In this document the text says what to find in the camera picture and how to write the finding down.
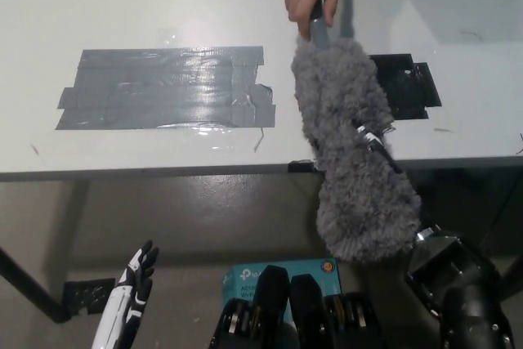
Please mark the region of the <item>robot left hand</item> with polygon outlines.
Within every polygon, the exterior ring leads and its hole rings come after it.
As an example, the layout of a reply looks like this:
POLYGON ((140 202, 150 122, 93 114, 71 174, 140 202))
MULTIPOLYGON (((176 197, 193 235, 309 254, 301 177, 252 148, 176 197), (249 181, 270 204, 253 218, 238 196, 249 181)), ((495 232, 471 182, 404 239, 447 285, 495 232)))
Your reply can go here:
POLYGON ((152 289, 159 249, 148 240, 126 265, 102 313, 92 349, 131 348, 152 289))

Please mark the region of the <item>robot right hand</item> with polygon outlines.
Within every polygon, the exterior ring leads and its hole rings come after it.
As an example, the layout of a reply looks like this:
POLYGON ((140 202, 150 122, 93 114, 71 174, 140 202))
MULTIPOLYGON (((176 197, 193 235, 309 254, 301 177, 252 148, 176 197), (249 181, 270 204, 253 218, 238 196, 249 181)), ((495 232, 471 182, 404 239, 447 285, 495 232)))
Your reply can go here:
POLYGON ((395 171, 395 173, 401 174, 402 169, 396 164, 396 161, 390 156, 387 148, 384 146, 378 136, 369 131, 363 124, 354 122, 353 123, 356 131, 366 140, 369 149, 373 152, 379 153, 395 171))

